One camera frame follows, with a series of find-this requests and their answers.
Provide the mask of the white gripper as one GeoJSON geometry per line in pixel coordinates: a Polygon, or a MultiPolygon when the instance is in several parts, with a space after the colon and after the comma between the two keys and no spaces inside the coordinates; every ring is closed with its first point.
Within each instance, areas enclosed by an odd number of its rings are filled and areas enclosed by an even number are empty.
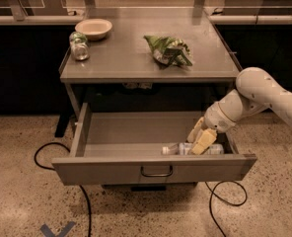
{"type": "Polygon", "coordinates": [[[191,151],[193,154],[199,155],[215,142],[217,132],[225,133],[235,125],[236,124],[223,113],[219,103],[215,102],[206,110],[204,116],[197,121],[187,136],[186,141],[192,144],[191,151]]]}

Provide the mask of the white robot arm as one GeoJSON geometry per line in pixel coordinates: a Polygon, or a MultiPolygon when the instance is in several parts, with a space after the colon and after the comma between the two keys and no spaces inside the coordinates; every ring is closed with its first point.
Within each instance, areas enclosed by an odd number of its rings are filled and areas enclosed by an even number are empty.
{"type": "Polygon", "coordinates": [[[261,68],[242,70],[237,75],[235,89],[214,102],[193,127],[186,139],[191,144],[190,153],[203,153],[219,133],[266,109],[271,109],[292,128],[292,92],[261,68]]]}

